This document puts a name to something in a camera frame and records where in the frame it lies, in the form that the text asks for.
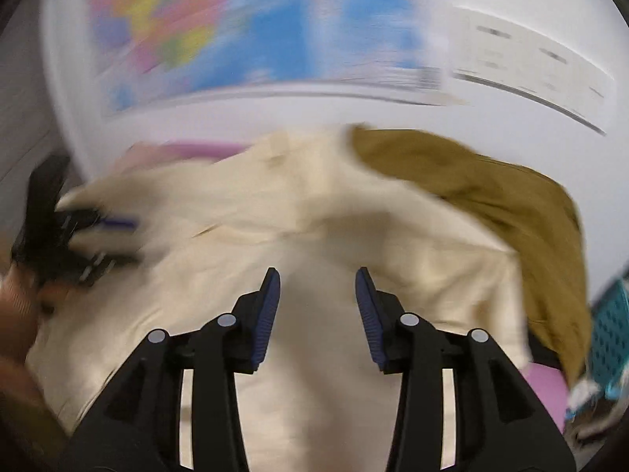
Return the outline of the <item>person's left hand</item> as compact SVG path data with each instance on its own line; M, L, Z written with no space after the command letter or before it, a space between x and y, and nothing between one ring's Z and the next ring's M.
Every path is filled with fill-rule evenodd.
M42 306L55 307L67 295L63 284L47 282L41 287L32 271L12 263L1 278L1 356L24 361L39 331Z

